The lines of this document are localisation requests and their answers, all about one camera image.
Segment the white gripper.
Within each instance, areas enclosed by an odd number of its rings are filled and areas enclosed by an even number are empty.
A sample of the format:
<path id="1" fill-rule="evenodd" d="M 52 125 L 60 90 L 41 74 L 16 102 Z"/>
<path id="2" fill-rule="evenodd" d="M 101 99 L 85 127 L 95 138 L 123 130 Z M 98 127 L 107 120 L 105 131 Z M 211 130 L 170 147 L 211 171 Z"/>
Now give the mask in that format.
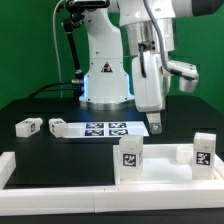
<path id="1" fill-rule="evenodd" d="M 157 112 L 165 108 L 171 79 L 162 70 L 159 54 L 144 53 L 132 60 L 135 105 L 139 112 Z M 150 132 L 162 132 L 160 113 L 148 113 Z"/>

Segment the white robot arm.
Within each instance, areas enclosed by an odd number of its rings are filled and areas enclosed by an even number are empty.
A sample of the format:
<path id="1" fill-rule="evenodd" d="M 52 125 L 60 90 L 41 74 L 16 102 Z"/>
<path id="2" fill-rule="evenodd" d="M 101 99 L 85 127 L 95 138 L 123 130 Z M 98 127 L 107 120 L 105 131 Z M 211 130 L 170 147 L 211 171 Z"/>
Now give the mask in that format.
<path id="1" fill-rule="evenodd" d="M 147 116 L 150 132 L 162 132 L 161 111 L 173 76 L 191 93 L 197 68 L 173 61 L 176 18 L 213 14 L 224 0 L 77 0 L 84 10 L 90 46 L 86 102 L 115 107 L 126 101 Z"/>

